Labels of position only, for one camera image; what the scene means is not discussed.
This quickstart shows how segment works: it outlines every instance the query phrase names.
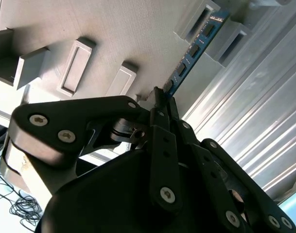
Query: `ribbed metal surface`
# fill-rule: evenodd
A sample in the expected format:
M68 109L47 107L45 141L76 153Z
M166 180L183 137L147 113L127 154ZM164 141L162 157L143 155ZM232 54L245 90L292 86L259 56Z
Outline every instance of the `ribbed metal surface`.
M296 1L271 8L184 116L272 197L296 180Z

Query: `blue circuit board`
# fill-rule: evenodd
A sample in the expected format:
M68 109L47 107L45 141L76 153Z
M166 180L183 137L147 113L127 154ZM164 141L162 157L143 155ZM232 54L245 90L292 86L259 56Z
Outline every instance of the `blue circuit board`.
M216 36L228 16L229 13L227 11L217 11L211 13L206 24L201 29L196 39L191 43L187 52L163 87L163 91L168 100L174 95L195 63L202 56L205 49Z

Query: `tangled wire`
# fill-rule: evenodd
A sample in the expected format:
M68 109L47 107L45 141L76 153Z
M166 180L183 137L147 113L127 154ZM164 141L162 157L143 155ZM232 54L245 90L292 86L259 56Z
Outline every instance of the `tangled wire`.
M25 225L25 223L27 222L33 226L36 226L37 222L41 219L41 213L42 213L41 207L39 206L35 198L31 197L30 195L23 196L21 190L17 192L14 189L14 187L8 182L6 182L1 175L0 175L0 179L3 181L3 182L0 181L0 185L4 185L11 190L6 195L3 195L0 193L0 199L8 200L11 203L9 213L20 217L21 225L33 232L33 230L28 228ZM7 197L12 193L15 193L16 195L19 196L19 198L16 201L13 201Z

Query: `silver bolt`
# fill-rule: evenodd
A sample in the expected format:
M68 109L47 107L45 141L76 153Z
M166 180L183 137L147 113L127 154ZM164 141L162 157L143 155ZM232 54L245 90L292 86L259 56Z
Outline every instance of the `silver bolt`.
M183 122L182 125L183 125L185 128L187 128L187 129L190 128L190 125L188 125L186 122Z
M269 215L269 221L272 223L273 226L280 228L279 222L273 216Z
M29 121L35 126L44 126L49 122L46 117L42 115L33 115L29 118Z
M214 142L210 142L209 144L210 144L212 147L217 148L216 143L214 143Z
M160 194L163 200L170 204L174 203L176 199L174 192L168 187L162 187L160 190Z
M239 221L239 219L237 218L237 216L232 211L229 211L228 210L226 212L226 218L236 228L239 228L240 227L240 221Z
M132 103L132 102L128 102L128 105L129 105L130 107L132 107L132 108L136 108L136 105L135 105L134 103Z
M70 130L62 130L58 133L58 138L62 142L72 143L75 141L75 134Z
M284 223L284 225L285 225L286 227L288 227L289 229L292 229L292 228L293 228L293 226L292 226L291 223L288 221L288 219L286 219L286 218L284 218L284 217L282 217L281 219L282 219L282 223Z

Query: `black chip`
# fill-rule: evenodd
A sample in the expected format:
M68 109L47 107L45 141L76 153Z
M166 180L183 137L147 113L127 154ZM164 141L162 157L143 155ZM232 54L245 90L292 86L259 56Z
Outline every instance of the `black chip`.
M185 64L181 63L180 66L177 69L178 75L181 76L183 74L183 72L185 71L185 69L186 69Z
M207 25L203 31L203 35L206 37L209 37L214 28L215 28L215 26L212 24Z
M194 58L197 53L200 51L200 47L198 47L198 45L193 45L192 48L189 51L189 55Z

